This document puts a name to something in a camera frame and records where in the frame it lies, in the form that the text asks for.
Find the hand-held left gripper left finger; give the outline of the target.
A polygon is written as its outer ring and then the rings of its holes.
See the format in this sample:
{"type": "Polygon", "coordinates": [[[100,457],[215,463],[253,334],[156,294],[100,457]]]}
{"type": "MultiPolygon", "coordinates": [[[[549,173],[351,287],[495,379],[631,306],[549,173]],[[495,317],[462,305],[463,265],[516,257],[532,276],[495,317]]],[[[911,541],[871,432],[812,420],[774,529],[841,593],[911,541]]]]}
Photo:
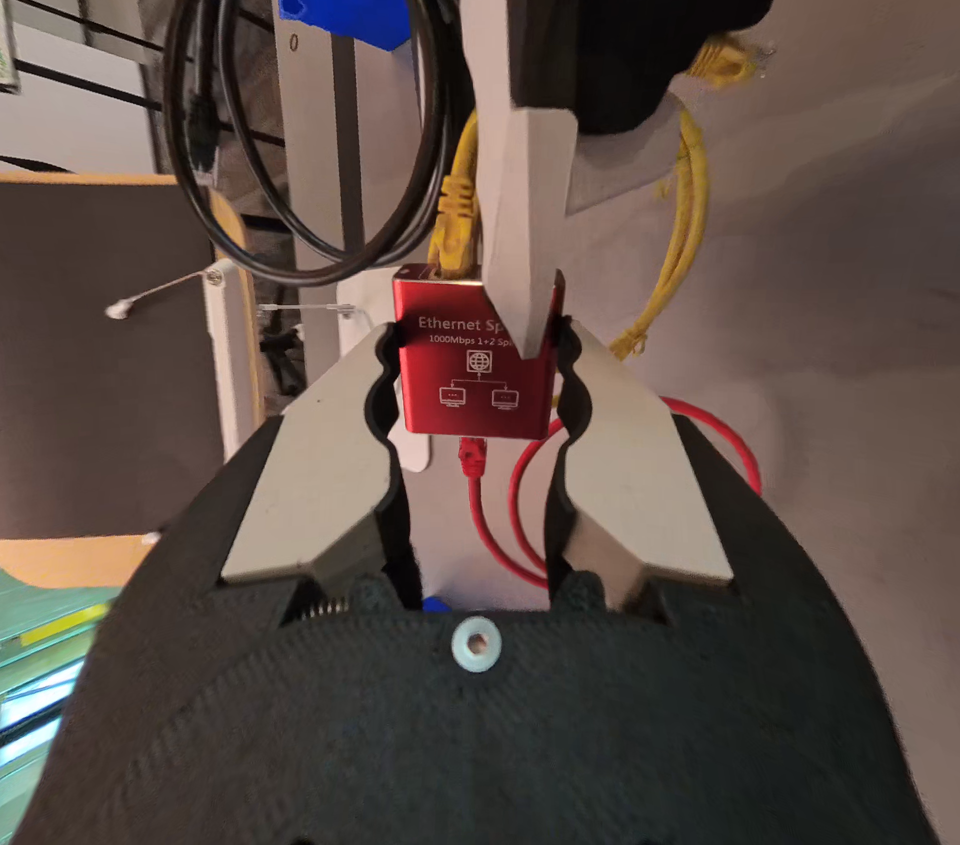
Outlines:
{"type": "Polygon", "coordinates": [[[423,578],[397,447],[396,325],[375,326],[283,411],[221,577],[311,579],[330,599],[383,575],[404,608],[423,578]]]}

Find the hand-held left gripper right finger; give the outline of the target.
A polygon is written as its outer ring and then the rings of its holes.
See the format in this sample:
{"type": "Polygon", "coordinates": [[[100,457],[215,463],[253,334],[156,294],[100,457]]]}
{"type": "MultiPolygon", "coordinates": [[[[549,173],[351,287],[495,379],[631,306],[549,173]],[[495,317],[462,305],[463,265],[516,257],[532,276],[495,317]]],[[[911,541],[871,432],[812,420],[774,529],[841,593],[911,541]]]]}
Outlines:
{"type": "Polygon", "coordinates": [[[726,590],[734,580],[670,409],[582,323],[558,329],[559,447],[544,510],[552,607],[574,574],[607,609],[653,580],[726,590]]]}

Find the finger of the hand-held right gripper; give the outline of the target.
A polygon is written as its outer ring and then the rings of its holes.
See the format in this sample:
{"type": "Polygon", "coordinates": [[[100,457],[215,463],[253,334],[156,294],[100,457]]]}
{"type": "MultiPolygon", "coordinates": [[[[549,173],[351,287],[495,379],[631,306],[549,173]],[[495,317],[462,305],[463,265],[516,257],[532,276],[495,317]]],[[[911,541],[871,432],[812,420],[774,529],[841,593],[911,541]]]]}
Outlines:
{"type": "Polygon", "coordinates": [[[638,127],[616,134],[579,134],[565,216],[581,214],[664,179],[681,144],[682,103],[667,91],[638,127]]]}
{"type": "Polygon", "coordinates": [[[478,121],[482,282],[522,359],[541,351],[578,138],[579,0],[460,0],[478,121]]]}

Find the red ethernet splitter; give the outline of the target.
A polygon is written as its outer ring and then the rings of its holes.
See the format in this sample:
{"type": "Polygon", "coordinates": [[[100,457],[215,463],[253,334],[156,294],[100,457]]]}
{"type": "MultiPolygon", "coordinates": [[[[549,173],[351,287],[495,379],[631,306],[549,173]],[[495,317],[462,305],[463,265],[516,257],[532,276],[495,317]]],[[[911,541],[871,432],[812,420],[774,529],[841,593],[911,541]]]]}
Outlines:
{"type": "Polygon", "coordinates": [[[392,278],[404,422],[413,433],[541,441],[550,422],[566,296],[555,279],[546,330],[523,359],[478,279],[428,264],[392,278]]]}

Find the black board with wooden edge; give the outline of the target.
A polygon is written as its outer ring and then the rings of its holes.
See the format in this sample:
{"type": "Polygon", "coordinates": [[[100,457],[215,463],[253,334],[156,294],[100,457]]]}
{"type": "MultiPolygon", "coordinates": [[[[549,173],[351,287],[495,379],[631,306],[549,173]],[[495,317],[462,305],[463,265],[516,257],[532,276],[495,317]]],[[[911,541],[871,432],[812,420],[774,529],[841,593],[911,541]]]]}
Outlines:
{"type": "Polygon", "coordinates": [[[219,260],[170,177],[2,174],[3,573],[122,586],[229,460],[219,260]]]}

